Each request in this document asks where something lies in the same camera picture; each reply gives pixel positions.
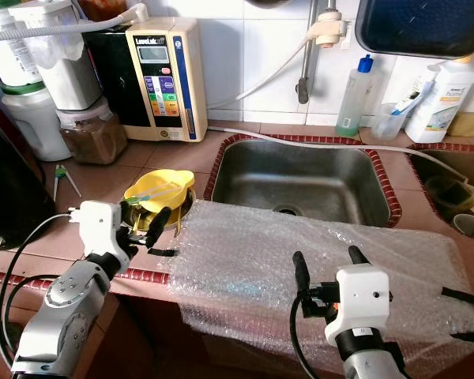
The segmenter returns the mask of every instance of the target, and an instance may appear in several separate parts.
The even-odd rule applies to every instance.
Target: brown tiled countertop
[[[209,124],[262,133],[335,136],[334,128],[327,126],[285,126],[249,122],[210,122]],[[230,133],[209,131],[205,139],[198,144],[130,141],[125,152],[112,165],[80,165],[72,159],[64,161],[63,164],[83,194],[82,200],[118,202],[125,190],[138,178],[158,168],[193,171],[195,192],[198,198],[202,198],[220,144],[230,136]],[[372,139],[368,128],[361,129],[356,139],[365,144],[383,144],[381,141]],[[447,141],[474,144],[474,138],[447,137]],[[407,147],[412,144],[412,141],[405,134],[401,134],[388,144]],[[395,227],[433,231],[452,238],[465,263],[474,293],[474,240],[456,232],[436,216],[404,154],[395,152],[378,152],[378,154],[402,207],[402,217]],[[47,188],[52,192],[53,181],[49,178],[54,177],[55,164],[45,163],[44,166],[48,177]],[[61,180],[56,202],[58,212],[65,212],[68,207],[78,206],[80,203],[81,199],[75,194],[68,181]],[[156,246],[165,247],[172,237],[173,231],[167,231]],[[67,223],[66,220],[57,220],[42,238],[27,246],[13,273],[18,276],[60,274],[82,255],[83,245],[79,238],[78,225]],[[0,281],[1,273],[7,270],[12,256],[12,252],[0,251]],[[164,285],[168,274],[161,272],[158,263],[158,257],[148,255],[145,249],[141,248],[132,260],[128,273],[112,281],[111,290],[125,295],[175,301],[167,293],[167,286]]]

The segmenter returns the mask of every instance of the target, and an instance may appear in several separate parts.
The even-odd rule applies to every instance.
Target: sink drain
[[[285,213],[292,216],[301,216],[302,213],[297,207],[292,205],[279,205],[273,209],[274,212]]]

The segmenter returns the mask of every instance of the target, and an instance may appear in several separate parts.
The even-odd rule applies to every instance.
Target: metal pipe
[[[310,0],[309,24],[307,25],[307,29],[309,29],[316,22],[316,18],[318,16],[318,3],[319,0]],[[301,104],[305,104],[309,101],[309,92],[307,91],[307,75],[309,73],[310,54],[313,50],[313,46],[314,42],[313,40],[310,40],[303,51],[302,74],[295,89],[299,95],[299,103]]]

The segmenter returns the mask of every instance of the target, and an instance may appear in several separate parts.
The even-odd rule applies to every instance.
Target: blue bottle cap
[[[360,63],[358,64],[358,72],[368,73],[371,71],[372,63],[374,63],[374,59],[371,58],[370,54],[367,54],[365,58],[360,59]]]

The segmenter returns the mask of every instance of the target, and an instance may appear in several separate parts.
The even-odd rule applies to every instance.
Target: digital display
[[[140,46],[137,48],[142,63],[168,63],[165,46]]]

